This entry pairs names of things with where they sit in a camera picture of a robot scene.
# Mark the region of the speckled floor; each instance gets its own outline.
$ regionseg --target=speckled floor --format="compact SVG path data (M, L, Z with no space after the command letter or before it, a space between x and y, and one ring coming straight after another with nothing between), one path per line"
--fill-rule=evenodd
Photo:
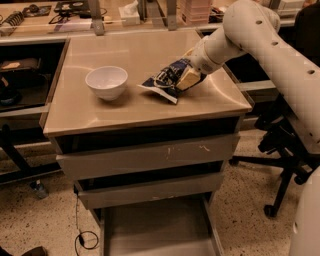
M257 145L263 133L241 131L238 155L261 154ZM50 145L20 149L28 161L37 164L53 157ZM12 168L0 153L0 169ZM0 186L0 246L20 256L36 246L44 246L50 256L73 256L75 238L79 231L99 227L91 214L77 200L72 182L62 172L41 177L49 191L38 199L29 187L32 180ZM279 185L279 170L240 163L226 165L225 179L210 206L213 219L226 256L284 256L288 255L291 227L302 186L292 183L277 218L268 219L263 213L266 203L273 203ZM87 246L96 240L85 235ZM99 247L85 250L77 246L79 255L99 255Z

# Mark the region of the white bowl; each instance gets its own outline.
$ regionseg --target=white bowl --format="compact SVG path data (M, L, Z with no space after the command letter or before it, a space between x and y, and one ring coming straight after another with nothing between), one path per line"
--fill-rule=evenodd
M94 94L106 101L117 99L125 90L128 73L119 67L94 69L86 76L86 83Z

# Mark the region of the black cable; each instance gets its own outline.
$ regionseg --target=black cable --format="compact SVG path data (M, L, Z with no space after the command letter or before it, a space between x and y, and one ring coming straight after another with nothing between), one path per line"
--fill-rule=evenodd
M83 235L84 234L92 234L95 236L96 238L96 243L93 245L93 246L86 246L85 245L85 241L84 241L84 238L83 238ZM98 244L99 244L99 237L96 235L96 233L92 232L92 231L83 231L83 232L80 232L79 235L77 235L76 239L74 240L74 249L76 251L76 254L77 256L79 256L79 253L78 253L78 250L77 250L77 240L79 240L79 243L80 245L86 249L86 250L94 250L97 248Z
M77 256L79 256L78 250L77 250L77 241L79 240L80 245L85 248L86 250L94 250L97 248L98 244L99 244L99 237L97 236L96 233L94 233L93 231L83 231L81 232L78 226L78 205L79 205L79 197L77 195L77 201L76 201L76 227L79 230L79 235L77 235L77 237L74 240L74 249L76 251ZM86 246L85 245L85 240L83 238L84 234L92 234L93 236L95 236L96 238L96 243L93 246Z

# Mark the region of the office chair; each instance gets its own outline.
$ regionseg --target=office chair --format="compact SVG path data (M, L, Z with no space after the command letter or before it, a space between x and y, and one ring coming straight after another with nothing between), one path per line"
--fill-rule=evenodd
M320 66L320 3L302 9L296 16L292 46ZM282 168L281 184L273 205L265 205L267 217L276 217L292 176L298 185L304 184L320 164L320 155L309 153L295 132L288 116L293 115L288 104L277 99L261 114L255 127L266 131L258 148L270 155L278 152L279 158L234 156L231 165L239 161Z

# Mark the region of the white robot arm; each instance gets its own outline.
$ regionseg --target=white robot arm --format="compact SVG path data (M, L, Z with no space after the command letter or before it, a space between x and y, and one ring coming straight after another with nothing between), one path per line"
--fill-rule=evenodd
M223 27L203 38L188 57L198 72L210 74L227 60L249 53L273 81L314 141L320 143L320 69L277 34L279 19L252 0L238 0ZM320 167L300 198L290 256L319 255Z

